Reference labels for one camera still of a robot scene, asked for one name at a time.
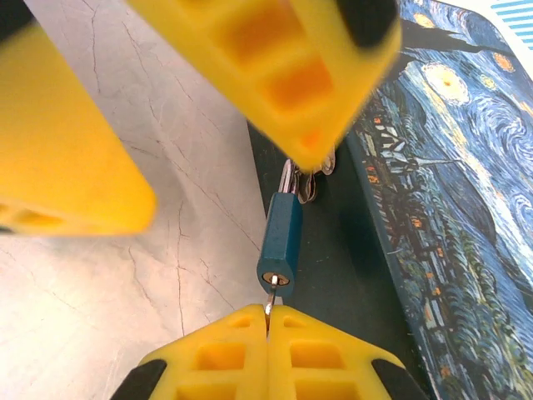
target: starry night painting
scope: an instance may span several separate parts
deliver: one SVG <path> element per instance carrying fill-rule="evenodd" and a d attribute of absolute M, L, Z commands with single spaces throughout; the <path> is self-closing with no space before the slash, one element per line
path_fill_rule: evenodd
<path fill-rule="evenodd" d="M 533 82 L 477 13 L 400 0 L 351 129 L 438 398 L 533 399 Z"/>

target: blue padlock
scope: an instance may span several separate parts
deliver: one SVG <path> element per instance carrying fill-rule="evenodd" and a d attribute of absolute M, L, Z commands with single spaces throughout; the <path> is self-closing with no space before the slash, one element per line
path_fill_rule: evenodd
<path fill-rule="evenodd" d="M 257 278 L 265 291 L 271 291 L 272 278 L 277 276 L 276 294 L 282 298 L 290 296 L 294 289 L 300 253 L 302 212 L 296 195 L 298 173 L 296 165 L 286 160 L 279 192 L 270 201 L 257 263 Z"/>

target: marble-like surface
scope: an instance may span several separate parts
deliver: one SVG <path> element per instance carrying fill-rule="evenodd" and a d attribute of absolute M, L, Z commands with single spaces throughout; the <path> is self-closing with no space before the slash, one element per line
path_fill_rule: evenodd
<path fill-rule="evenodd" d="M 152 184 L 137 237 L 0 240 L 0 398 L 107 399 L 146 353 L 266 296 L 245 119 L 120 0 L 27 0 Z"/>

